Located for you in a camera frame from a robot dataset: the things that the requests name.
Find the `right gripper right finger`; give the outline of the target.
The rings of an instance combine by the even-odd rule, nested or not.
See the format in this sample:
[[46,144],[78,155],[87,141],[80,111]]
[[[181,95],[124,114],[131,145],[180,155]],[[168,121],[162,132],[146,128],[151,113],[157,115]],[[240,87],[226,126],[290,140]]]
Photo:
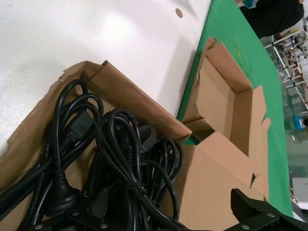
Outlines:
[[231,191],[231,210],[239,221],[229,231],[307,231],[308,224],[282,214],[266,201],[247,197],[239,189]]

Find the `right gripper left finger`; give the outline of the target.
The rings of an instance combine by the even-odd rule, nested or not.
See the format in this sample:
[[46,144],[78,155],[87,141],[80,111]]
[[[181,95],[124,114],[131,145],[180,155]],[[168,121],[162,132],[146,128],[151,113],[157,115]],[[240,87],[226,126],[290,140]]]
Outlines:
[[104,231],[107,211],[107,190],[102,189],[92,198],[78,200],[60,216],[49,218],[35,225],[35,231]]

